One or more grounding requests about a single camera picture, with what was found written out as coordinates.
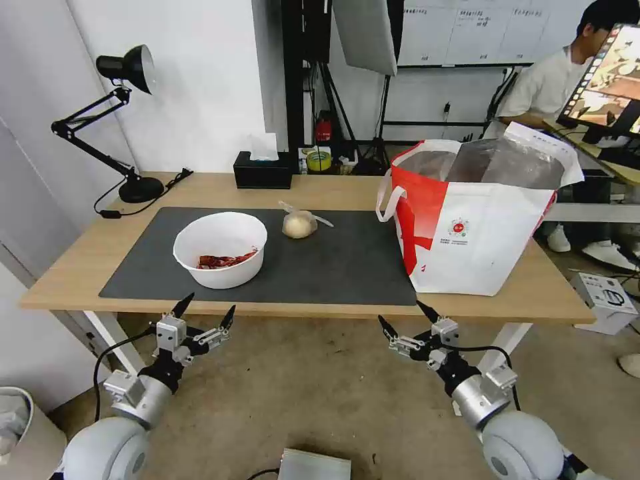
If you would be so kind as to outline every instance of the white box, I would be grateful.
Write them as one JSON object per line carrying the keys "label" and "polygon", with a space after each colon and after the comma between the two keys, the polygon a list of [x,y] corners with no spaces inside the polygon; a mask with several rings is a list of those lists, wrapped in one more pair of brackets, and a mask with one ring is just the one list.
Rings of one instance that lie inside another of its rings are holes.
{"label": "white box", "polygon": [[285,449],[278,480],[349,480],[351,460]]}
{"label": "white box", "polygon": [[638,318],[638,310],[616,279],[578,273],[571,285],[597,318],[595,323],[574,325],[606,335],[615,335]]}

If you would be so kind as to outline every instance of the black lamp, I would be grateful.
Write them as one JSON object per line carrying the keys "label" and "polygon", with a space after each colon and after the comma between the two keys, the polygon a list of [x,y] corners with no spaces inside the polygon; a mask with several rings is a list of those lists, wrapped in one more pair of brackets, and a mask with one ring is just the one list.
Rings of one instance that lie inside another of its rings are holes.
{"label": "black lamp", "polygon": [[[152,177],[141,177],[135,172],[134,167],[131,165],[100,152],[100,150],[97,150],[75,136],[78,130],[100,120],[102,117],[129,103],[131,89],[124,86],[124,80],[127,80],[143,92],[149,94],[153,92],[155,74],[151,53],[146,45],[138,45],[129,50],[124,57],[108,57],[102,55],[96,60],[95,66],[102,76],[110,79],[112,84],[116,85],[116,88],[107,96],[93,102],[82,110],[77,111],[65,119],[53,122],[51,124],[51,130],[59,137],[64,138],[124,175],[127,181],[118,190],[120,198],[124,202],[142,203],[155,200],[160,197],[165,190],[160,180]],[[96,115],[81,116],[112,98],[118,99],[119,102]]]}

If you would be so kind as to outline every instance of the desk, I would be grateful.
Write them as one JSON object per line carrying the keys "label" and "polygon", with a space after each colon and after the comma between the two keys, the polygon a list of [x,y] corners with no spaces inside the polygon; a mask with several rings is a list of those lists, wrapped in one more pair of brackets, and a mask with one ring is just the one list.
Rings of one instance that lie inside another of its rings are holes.
{"label": "desk", "polygon": [[[150,173],[164,183],[172,173]],[[107,344],[125,338],[114,313],[162,313],[174,302],[108,299],[100,290],[161,207],[277,208],[283,200],[300,209],[372,211],[379,177],[295,175],[291,190],[238,190],[232,174],[194,173],[148,210],[120,220],[98,218],[21,300],[29,309],[84,311]],[[119,201],[113,208],[130,209]],[[495,297],[418,295],[442,315],[456,321],[506,323],[497,341],[513,350],[532,323],[592,323],[590,310],[578,298],[541,248],[530,242],[504,288]],[[225,302],[194,301],[189,314],[222,315]],[[398,305],[315,305],[238,303],[238,315],[261,317],[331,317],[390,320],[422,317],[417,307]],[[125,368],[138,372],[142,360],[131,345],[116,350]],[[485,366],[500,362],[496,355]]]}
{"label": "desk", "polygon": [[[602,149],[582,141],[587,132],[588,127],[586,125],[578,125],[574,129],[567,129],[552,120],[544,120],[544,123],[552,134],[588,155],[605,172],[628,185],[640,185],[640,170],[600,160],[599,156]],[[554,221],[640,223],[640,205],[556,203],[545,219]]]}

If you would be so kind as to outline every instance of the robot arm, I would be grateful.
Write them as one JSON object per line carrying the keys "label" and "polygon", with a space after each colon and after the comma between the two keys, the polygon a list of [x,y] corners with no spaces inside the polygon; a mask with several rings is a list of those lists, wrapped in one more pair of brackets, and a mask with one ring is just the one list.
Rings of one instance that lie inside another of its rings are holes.
{"label": "robot arm", "polygon": [[483,456],[502,480],[596,480],[576,456],[560,444],[543,420],[521,411],[507,411],[517,375],[507,365],[481,374],[460,354],[458,324],[418,302],[432,322],[415,338],[402,337],[382,316],[378,319],[389,348],[426,362],[440,376],[445,392],[482,442]]}
{"label": "robot arm", "polygon": [[155,325],[155,361],[137,376],[114,370],[104,382],[115,417],[78,432],[65,450],[65,480],[135,480],[145,464],[147,434],[157,426],[171,396],[178,390],[184,368],[229,339],[235,306],[219,327],[202,331],[180,317],[193,294],[176,304]]}

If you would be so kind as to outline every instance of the lamp base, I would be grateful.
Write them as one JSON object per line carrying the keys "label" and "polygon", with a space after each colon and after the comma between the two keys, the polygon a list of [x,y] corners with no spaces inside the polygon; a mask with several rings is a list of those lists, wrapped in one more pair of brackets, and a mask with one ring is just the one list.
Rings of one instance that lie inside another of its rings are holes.
{"label": "lamp base", "polygon": [[123,202],[143,203],[155,200],[164,190],[165,186],[158,179],[135,176],[127,178],[127,182],[120,187],[118,194]]}

